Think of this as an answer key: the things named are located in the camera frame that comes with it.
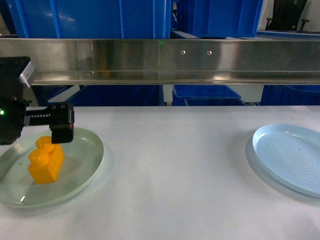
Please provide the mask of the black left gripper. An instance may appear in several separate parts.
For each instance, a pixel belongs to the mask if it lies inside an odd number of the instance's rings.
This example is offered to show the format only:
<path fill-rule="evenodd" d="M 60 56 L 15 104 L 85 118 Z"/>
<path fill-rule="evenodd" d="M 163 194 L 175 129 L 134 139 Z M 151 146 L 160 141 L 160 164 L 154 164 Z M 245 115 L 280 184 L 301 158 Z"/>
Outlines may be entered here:
<path fill-rule="evenodd" d="M 37 71 L 30 57 L 0 58 L 0 144 L 10 145 L 20 136 L 24 126 L 49 125 L 51 143 L 70 143 L 74 139 L 75 112 L 71 102 L 58 102 L 43 110 L 27 110 L 23 98 Z"/>

